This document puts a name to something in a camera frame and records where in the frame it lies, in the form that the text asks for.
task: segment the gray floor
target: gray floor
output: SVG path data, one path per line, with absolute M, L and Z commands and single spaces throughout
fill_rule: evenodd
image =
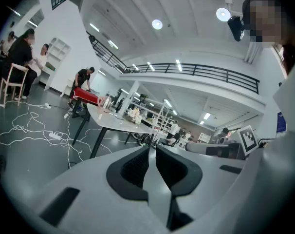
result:
M 49 131 L 59 131 L 63 133 L 68 132 L 68 122 L 63 117 L 67 113 L 67 98 L 60 98 L 59 94 L 52 91 L 44 91 L 41 85 L 33 85 L 31 94 L 25 102 L 30 104 L 41 105 L 48 103 L 57 107 L 51 107 L 49 110 L 30 107 L 29 112 L 35 112 L 39 114 L 38 121 L 45 124 L 45 129 Z M 19 107 L 16 102 L 9 102 L 6 104 L 6 108 L 0 107 L 0 134 L 8 132 L 12 126 L 12 120 L 19 115 L 27 112 L 28 106 L 21 104 Z M 31 115 L 25 115 L 17 119 L 15 124 L 23 125 L 26 127 L 27 122 L 31 118 Z M 70 118 L 70 137 L 74 138 L 74 135 L 82 121 L 82 118 Z M 90 122 L 86 122 L 79 138 L 85 136 L 85 131 L 90 128 L 99 127 L 92 119 Z M 32 120 L 29 123 L 29 129 L 32 131 L 43 130 L 43 125 Z M 87 137 L 83 140 L 88 143 L 91 148 L 95 144 L 95 141 L 99 135 L 99 130 L 91 130 L 87 132 Z M 113 138 L 125 141 L 127 133 L 107 131 L 105 138 Z M 9 134 L 0 137 L 0 142 L 6 144 L 25 137 L 32 138 L 44 138 L 43 133 L 24 133 L 23 131 L 12 131 Z M 134 139 L 129 139 L 129 142 L 135 142 Z M 127 143 L 104 139 L 102 144 L 110 149 L 111 152 L 117 152 L 126 148 L 136 147 L 137 143 Z M 80 157 L 83 160 L 89 158 L 89 147 L 83 143 L 77 142 L 74 146 L 80 153 Z M 110 154 L 110 151 L 101 146 L 97 153 L 97 156 Z M 50 145 L 45 140 L 32 140 L 25 139 L 20 142 L 15 142 L 9 146 L 0 144 L 0 155 L 4 155 L 7 159 L 7 166 L 5 173 L 2 176 L 2 183 L 8 190 L 8 193 L 15 199 L 26 202 L 34 193 L 42 188 L 49 181 L 65 172 L 68 169 L 68 147 L 61 147 L 60 145 Z M 69 160 L 73 162 L 81 162 L 78 154 L 73 149 L 69 151 Z

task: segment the long white table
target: long white table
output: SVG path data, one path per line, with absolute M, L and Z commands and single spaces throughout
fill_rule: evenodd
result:
M 156 134 L 157 130 L 151 129 L 147 127 L 145 124 L 135 124 L 132 122 L 129 122 L 128 120 L 125 120 L 124 118 L 119 118 L 117 114 L 114 114 L 113 112 L 103 109 L 102 107 L 98 107 L 92 104 L 87 104 L 87 113 L 82 121 L 81 125 L 79 126 L 75 138 L 73 140 L 73 144 L 75 144 L 75 141 L 77 140 L 79 133 L 81 132 L 84 124 L 86 123 L 86 118 L 88 118 L 88 114 L 91 115 L 91 117 L 94 119 L 94 121 L 102 127 L 101 132 L 98 136 L 98 139 L 93 147 L 92 153 L 90 155 L 90 158 L 94 158 L 98 152 L 98 149 L 100 147 L 101 141 L 106 133 L 107 130 L 110 131 L 120 131 L 120 132 L 129 132 L 129 135 L 125 141 L 125 144 L 127 143 L 130 134 L 131 133 L 141 133 L 141 134 Z

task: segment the ceiling light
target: ceiling light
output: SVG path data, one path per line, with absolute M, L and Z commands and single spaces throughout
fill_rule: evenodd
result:
M 111 40 L 109 40 L 109 43 L 112 44 L 116 49 L 118 49 L 118 47 L 115 45 L 114 42 L 112 42 Z
M 35 23 L 33 23 L 32 21 L 29 21 L 29 23 L 34 25 L 35 27 L 37 27 L 37 25 Z
M 106 76 L 106 74 L 104 74 L 101 70 L 98 70 L 99 73 L 103 74 L 104 76 Z
M 216 11 L 216 16 L 220 21 L 229 21 L 231 13 L 225 8 L 219 8 Z
M 208 119 L 209 116 L 211 116 L 211 114 L 210 114 L 210 113 L 207 113 L 207 114 L 205 115 L 204 119 Z
M 9 6 L 6 6 L 8 9 L 10 9 L 11 11 L 13 11 L 14 13 L 16 13 L 18 16 L 21 16 L 20 13 L 18 13 L 17 11 L 13 10 L 12 8 L 10 8 Z
M 96 26 L 94 26 L 92 23 L 89 23 L 89 25 L 90 25 L 92 28 L 94 28 L 97 32 L 100 32 L 100 30 L 99 30 Z
M 126 93 L 126 94 L 129 94 L 126 90 L 124 90 L 124 89 L 121 89 L 121 91 L 123 91 L 124 93 Z
M 166 102 L 166 104 L 168 105 L 168 107 L 172 107 L 170 102 L 167 99 L 164 99 L 164 102 Z
M 154 29 L 161 29 L 163 27 L 163 23 L 162 23 L 162 21 L 160 21 L 158 19 L 155 19 L 152 22 L 152 26 L 153 26 Z

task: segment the hair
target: hair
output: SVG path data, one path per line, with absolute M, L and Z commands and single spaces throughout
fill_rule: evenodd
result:
M 229 130 L 225 127 L 222 132 L 224 132 L 226 135 L 229 133 Z
M 48 44 L 45 43 L 44 46 L 46 46 L 47 50 L 49 49 L 49 45 Z
M 9 36 L 12 37 L 12 38 L 14 38 L 14 37 L 15 37 L 15 32 L 14 32 L 14 31 L 11 31 L 11 32 L 9 33 Z
M 250 30 L 250 35 L 256 37 L 256 39 L 261 39 L 261 37 L 256 36 L 256 31 L 254 28 L 250 28 L 249 13 L 250 13 L 250 2 L 253 0 L 245 0 L 242 6 L 243 11 L 243 22 L 244 28 Z M 287 16 L 291 18 L 295 24 L 295 2 L 287 2 L 286 0 L 271 0 L 274 1 L 275 6 L 280 6 L 282 11 L 286 12 Z M 283 45 L 283 61 L 282 64 L 285 68 L 287 74 L 290 73 L 291 69 L 295 64 L 295 47 L 291 44 Z
M 10 51 L 13 51 L 15 49 L 15 47 L 23 40 L 29 37 L 29 35 L 34 35 L 35 31 L 34 29 L 28 29 L 27 31 L 24 32 L 24 34 L 22 36 L 19 36 L 18 39 L 16 41 L 14 41 L 14 43 L 12 44 Z

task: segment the floor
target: floor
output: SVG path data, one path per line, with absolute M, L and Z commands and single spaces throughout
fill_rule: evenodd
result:
M 23 102 L 34 105 L 48 103 L 51 105 L 51 109 L 30 106 L 29 114 L 19 117 L 14 122 L 15 125 L 22 125 L 26 128 L 28 121 L 32 117 L 30 112 L 34 112 L 39 115 L 36 120 L 44 123 L 45 126 L 32 119 L 28 125 L 29 130 L 42 131 L 45 127 L 45 130 L 48 131 L 68 133 L 69 127 L 70 138 L 74 138 L 82 118 L 70 118 L 69 126 L 67 119 L 64 119 L 64 115 L 68 111 L 66 97 L 61 98 L 60 94 L 52 90 L 44 91 L 44 88 L 40 84 L 36 84 L 33 85 L 30 96 Z M 0 107 L 0 134 L 12 129 L 12 121 L 17 116 L 27 113 L 27 111 L 28 105 L 21 104 L 18 107 L 17 102 L 7 103 L 5 109 Z M 79 139 L 84 137 L 85 132 L 91 128 L 100 129 L 101 127 L 91 119 L 90 122 L 86 122 Z M 99 130 L 90 130 L 86 133 L 86 137 L 83 141 L 92 148 L 99 133 Z M 107 131 L 105 138 L 112 138 L 114 140 L 103 139 L 102 144 L 105 147 L 101 146 L 99 148 L 97 156 L 107 155 L 111 152 L 138 146 L 132 138 L 124 145 L 123 142 L 126 140 L 127 135 L 127 133 Z M 7 144 L 0 144 L 0 155 L 4 155 L 7 160 L 6 170 L 2 176 L 2 183 L 10 196 L 13 196 L 21 202 L 26 202 L 28 198 L 45 184 L 65 172 L 68 169 L 68 155 L 69 161 L 75 163 L 81 162 L 78 153 L 72 148 L 68 151 L 68 146 L 62 147 L 61 145 L 52 145 L 59 144 L 59 140 L 52 141 L 52 144 L 50 144 L 43 139 L 43 132 L 24 133 L 18 130 L 13 130 L 8 134 L 0 136 L 0 142 Z M 88 145 L 76 142 L 74 147 L 80 152 L 79 155 L 82 160 L 89 158 L 90 150 Z

